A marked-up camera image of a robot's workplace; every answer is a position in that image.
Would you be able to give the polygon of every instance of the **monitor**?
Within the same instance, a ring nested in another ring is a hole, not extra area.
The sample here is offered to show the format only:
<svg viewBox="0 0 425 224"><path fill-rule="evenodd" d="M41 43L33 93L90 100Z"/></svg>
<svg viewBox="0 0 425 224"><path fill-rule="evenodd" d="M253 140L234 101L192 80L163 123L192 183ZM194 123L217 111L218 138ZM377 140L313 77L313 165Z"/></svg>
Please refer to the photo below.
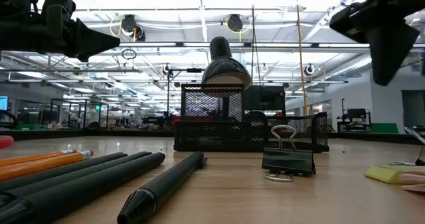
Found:
<svg viewBox="0 0 425 224"><path fill-rule="evenodd" d="M0 96L0 110L7 111L8 96Z"/></svg>

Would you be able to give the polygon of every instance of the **black cylinder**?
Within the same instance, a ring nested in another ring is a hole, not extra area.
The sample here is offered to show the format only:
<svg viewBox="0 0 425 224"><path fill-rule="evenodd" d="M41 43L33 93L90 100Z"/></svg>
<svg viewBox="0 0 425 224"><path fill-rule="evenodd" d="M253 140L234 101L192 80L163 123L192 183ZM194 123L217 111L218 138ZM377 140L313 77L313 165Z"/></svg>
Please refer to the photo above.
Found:
<svg viewBox="0 0 425 224"><path fill-rule="evenodd" d="M17 199L0 209L0 223L49 223L125 182L159 166L151 154Z"/></svg>
<svg viewBox="0 0 425 224"><path fill-rule="evenodd" d="M205 161L202 152L195 152L134 191L118 215L118 224L147 221Z"/></svg>
<svg viewBox="0 0 425 224"><path fill-rule="evenodd" d="M42 180L63 175L66 173L70 173L72 171L77 171L83 168L88 168L94 165L102 164L104 162L108 162L108 161L115 160L117 158L122 158L125 156L127 156L127 154L118 152L115 154L105 155L99 158L91 158L89 160L85 160L82 162L76 162L74 164L68 164L65 166L60 166L57 168L52 168L52 169L48 169L44 171L39 171L37 173L32 173L32 174L24 175L21 177L15 177L13 179L0 181L0 192L14 189L17 187L22 187L24 185L32 184L38 181L42 181Z"/></svg>
<svg viewBox="0 0 425 224"><path fill-rule="evenodd" d="M52 177L46 180L38 181L33 184L25 185L23 187L18 187L15 189L10 189L8 191L4 191L0 194L0 208L10 203L11 201L24 197L26 195L30 195L32 193L44 190L46 188L54 187L56 185L66 183L67 181L72 181L74 179L84 177L85 175L89 175L92 173L96 173L98 171L105 170L107 168L112 168L120 164L124 164L126 162L142 158L144 156L148 156L152 153L150 152L140 152L136 154L129 155L124 158L118 158L116 160L112 160L109 162L105 162L102 164L94 165L89 168L84 168L78 171L73 171L64 175L60 175L57 177Z"/></svg>

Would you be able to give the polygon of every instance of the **desk surface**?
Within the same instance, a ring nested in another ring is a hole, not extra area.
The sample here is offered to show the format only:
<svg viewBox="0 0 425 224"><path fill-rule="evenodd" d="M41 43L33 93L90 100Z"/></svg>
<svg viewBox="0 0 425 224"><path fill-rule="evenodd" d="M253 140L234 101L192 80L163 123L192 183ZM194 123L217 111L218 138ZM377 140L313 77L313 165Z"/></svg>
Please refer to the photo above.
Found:
<svg viewBox="0 0 425 224"><path fill-rule="evenodd" d="M416 223L424 220L425 195L366 178L371 165L413 162L420 146L329 140L329 153L315 154L317 175L292 183L264 178L260 153L205 153L196 171L155 214L150 223ZM0 158L52 152L94 150L96 156L164 152L164 164L103 195L56 223L116 223L127 196L174 163L190 155L174 152L172 138L78 137L15 142Z"/></svg>

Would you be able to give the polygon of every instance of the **black binder clip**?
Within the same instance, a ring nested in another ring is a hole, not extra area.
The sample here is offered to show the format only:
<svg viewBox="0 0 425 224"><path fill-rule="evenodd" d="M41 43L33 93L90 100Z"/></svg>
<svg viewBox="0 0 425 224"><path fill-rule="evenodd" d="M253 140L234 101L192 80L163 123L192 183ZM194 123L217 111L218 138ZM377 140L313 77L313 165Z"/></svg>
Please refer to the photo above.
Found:
<svg viewBox="0 0 425 224"><path fill-rule="evenodd" d="M292 149L282 148L282 138L274 131L279 128L287 128L293 132L290 136ZM274 126L271 131L279 140L279 148L264 148L262 168L271 172L271 174L266 176L266 179L289 182L293 181L293 175L315 174L313 151L297 150L293 141L297 134L295 128L287 125L278 125ZM278 177L282 172L286 176L283 178Z"/></svg>

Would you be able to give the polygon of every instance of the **red object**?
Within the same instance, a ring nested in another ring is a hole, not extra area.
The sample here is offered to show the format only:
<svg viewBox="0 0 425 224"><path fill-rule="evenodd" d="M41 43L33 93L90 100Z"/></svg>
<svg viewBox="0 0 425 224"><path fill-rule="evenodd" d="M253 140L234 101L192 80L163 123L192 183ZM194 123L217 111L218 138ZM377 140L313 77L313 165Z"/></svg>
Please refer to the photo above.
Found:
<svg viewBox="0 0 425 224"><path fill-rule="evenodd" d="M10 147L14 142L11 136L0 136L0 149Z"/></svg>

